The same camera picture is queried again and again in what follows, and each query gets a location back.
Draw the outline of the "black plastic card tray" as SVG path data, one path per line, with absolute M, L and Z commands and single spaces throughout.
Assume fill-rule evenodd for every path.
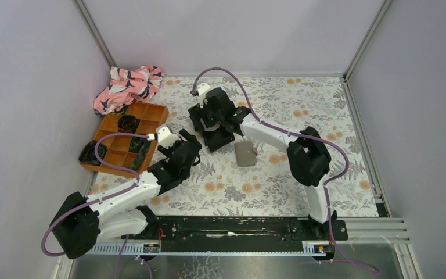
M 215 152 L 235 140 L 234 134 L 221 126 L 215 130 L 210 130 L 218 123 L 199 112 L 190 111 L 189 117 L 193 123 L 194 130 L 203 137 L 204 144 L 210 152 Z

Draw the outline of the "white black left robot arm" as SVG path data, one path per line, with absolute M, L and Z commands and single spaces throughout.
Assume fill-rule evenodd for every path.
M 87 196 L 70 194 L 42 238 L 44 254 L 76 259 L 99 241 L 122 235 L 138 234 L 144 239 L 155 235 L 155 217 L 147 217 L 136 206 L 187 180 L 191 168 L 200 161 L 202 145 L 186 130 L 174 134 L 167 126 L 160 126 L 155 133 L 131 136 L 155 141 L 165 158 L 141 173 L 126 169 L 134 178 L 114 189 Z

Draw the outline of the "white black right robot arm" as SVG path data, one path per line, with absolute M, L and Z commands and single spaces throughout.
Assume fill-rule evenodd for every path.
M 325 188 L 319 183 L 328 174 L 332 160 L 317 131 L 307 127 L 300 132 L 258 119 L 249 107 L 235 106 L 221 87 L 206 83 L 190 92 L 198 98 L 189 108 L 189 116 L 196 132 L 201 134 L 210 152 L 234 142 L 235 136 L 247 137 L 286 151 L 292 176 L 305 187 L 310 214 L 310 232 L 317 239 L 325 239 L 333 231 L 329 220 L 330 209 Z

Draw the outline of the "dark rolled belt right compartment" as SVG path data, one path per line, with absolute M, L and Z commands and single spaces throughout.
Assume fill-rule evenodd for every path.
M 129 153 L 133 154 L 133 160 L 129 165 L 132 170 L 138 170 L 144 162 L 150 148 L 150 141 L 145 138 L 134 137 L 131 140 Z

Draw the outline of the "dark rolled belt compartment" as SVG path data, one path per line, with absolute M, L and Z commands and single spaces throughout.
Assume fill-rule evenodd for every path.
M 118 132 L 134 133 L 140 122 L 141 121 L 133 115 L 122 115 L 117 122 Z
M 129 153 L 133 154 L 133 160 L 129 165 L 132 170 L 138 170 L 144 162 L 150 148 L 150 141 L 145 138 L 134 137 L 131 140 Z

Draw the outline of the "orange compartment organizer tray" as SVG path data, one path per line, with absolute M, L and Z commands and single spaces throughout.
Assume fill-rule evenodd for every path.
M 122 115 L 133 115 L 141 121 L 136 132 L 118 132 L 117 122 Z M 149 167 L 157 142 L 150 141 L 150 148 L 141 167 L 138 170 L 132 170 L 129 168 L 134 157 L 129 153 L 131 140 L 134 137 L 142 138 L 142 135 L 155 132 L 156 128 L 166 122 L 167 117 L 166 106 L 143 102 L 134 102 L 124 107 L 120 113 L 105 115 L 93 137 L 93 140 L 97 141 L 95 155 L 101 165 L 80 163 L 80 166 L 90 171 L 134 178 L 137 173 L 140 174 Z

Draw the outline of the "dark rolled belt upper compartment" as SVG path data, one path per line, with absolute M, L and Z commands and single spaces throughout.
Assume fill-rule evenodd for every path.
M 133 115 L 122 115 L 117 122 L 118 132 L 134 133 L 140 122 L 141 121 Z

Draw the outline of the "floral patterned table mat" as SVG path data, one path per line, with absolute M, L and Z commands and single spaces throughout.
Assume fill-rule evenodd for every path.
M 202 82 L 223 88 L 236 106 L 251 105 L 260 118 L 289 130 L 313 127 L 344 151 L 330 148 L 329 196 L 340 217 L 378 215 L 341 80 L 338 77 L 239 77 L 205 75 Z M 203 148 L 188 180 L 144 201 L 157 215 L 306 216 L 304 188 L 293 178 L 285 151 L 253 141 L 257 163 L 239 167 L 233 145 L 213 153 Z

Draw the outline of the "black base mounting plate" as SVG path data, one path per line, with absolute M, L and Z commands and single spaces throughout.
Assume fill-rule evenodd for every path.
M 342 220 L 316 224 L 306 217 L 160 216 L 130 240 L 161 245 L 164 253 L 293 253 L 306 244 L 348 240 Z

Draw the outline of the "pink navy patterned cloth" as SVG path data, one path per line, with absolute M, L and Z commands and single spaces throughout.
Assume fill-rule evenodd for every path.
M 149 102 L 159 91 L 163 71 L 157 66 L 141 66 L 126 70 L 110 68 L 110 84 L 102 90 L 93 102 L 96 115 L 118 113 L 134 102 Z

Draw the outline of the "dark rolled belt outside tray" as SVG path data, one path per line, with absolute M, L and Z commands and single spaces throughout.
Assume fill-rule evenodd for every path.
M 89 143 L 84 146 L 83 150 L 81 151 L 78 161 L 80 163 L 85 163 L 88 165 L 93 166 L 100 166 L 101 162 L 98 161 L 96 155 L 95 155 L 95 146 L 97 141 L 92 140 Z

